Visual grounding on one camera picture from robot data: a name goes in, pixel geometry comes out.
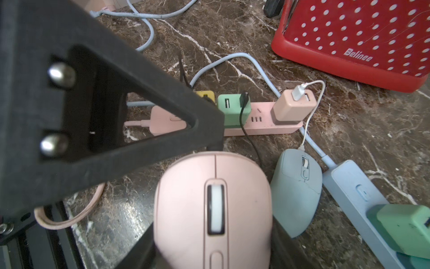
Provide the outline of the yellow charger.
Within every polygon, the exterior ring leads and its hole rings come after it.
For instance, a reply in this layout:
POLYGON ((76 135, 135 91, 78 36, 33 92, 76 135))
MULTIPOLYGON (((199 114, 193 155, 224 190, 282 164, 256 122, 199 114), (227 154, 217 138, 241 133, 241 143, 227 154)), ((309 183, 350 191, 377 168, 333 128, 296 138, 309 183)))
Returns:
POLYGON ((216 97, 213 91, 202 90, 202 91, 195 91, 195 93, 201 98, 204 98, 206 101, 216 105, 216 97))

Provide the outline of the pink power strip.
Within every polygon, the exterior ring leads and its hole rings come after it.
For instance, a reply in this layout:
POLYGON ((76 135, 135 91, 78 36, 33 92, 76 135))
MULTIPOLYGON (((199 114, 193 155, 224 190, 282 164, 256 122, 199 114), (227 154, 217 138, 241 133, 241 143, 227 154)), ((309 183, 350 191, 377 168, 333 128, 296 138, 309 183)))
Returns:
MULTIPOLYGON (((252 112, 244 125, 245 131, 249 136, 291 134, 298 131, 303 126, 302 122, 293 125, 276 125, 271 116, 273 105, 273 102, 251 103, 252 112)), ((159 136, 183 130, 186 128, 187 123, 161 107, 155 106, 151 109, 151 117, 149 120, 126 121, 124 125, 126 127, 147 127, 154 136, 159 136)))

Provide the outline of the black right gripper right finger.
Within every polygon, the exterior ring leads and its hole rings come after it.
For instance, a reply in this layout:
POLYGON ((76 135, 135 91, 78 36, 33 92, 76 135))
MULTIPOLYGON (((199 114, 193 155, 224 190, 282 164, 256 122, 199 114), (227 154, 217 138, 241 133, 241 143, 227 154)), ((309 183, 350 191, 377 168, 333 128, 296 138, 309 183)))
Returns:
POLYGON ((318 269, 273 217, 270 269, 318 269))

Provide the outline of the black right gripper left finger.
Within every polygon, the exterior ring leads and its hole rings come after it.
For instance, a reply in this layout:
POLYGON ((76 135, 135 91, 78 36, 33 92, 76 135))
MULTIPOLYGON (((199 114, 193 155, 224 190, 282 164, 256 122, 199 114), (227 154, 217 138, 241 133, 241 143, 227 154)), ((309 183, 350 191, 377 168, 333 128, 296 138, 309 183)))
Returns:
POLYGON ((151 224, 115 269, 151 269, 155 259, 156 246, 153 224, 151 224))

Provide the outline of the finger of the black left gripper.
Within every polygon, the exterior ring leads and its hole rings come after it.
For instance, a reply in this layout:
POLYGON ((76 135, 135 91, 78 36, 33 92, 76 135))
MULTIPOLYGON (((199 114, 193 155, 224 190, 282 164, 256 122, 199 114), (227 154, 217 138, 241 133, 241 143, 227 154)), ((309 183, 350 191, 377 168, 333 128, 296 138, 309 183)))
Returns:
POLYGON ((1 2, 1 215, 219 145, 224 115, 72 1, 1 2), (136 93, 188 123, 123 143, 136 93))

